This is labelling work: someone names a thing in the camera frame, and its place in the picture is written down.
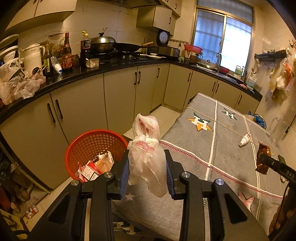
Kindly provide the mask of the person right hand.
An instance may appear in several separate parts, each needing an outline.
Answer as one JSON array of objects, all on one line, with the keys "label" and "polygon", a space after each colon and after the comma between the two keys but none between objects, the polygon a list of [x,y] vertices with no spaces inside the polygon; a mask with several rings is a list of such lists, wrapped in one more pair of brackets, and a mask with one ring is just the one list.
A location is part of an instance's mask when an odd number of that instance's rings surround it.
[{"label": "person right hand", "polygon": [[269,226],[269,234],[280,230],[284,220],[291,219],[295,215],[295,189],[289,188],[284,196],[281,205],[273,216]]}]

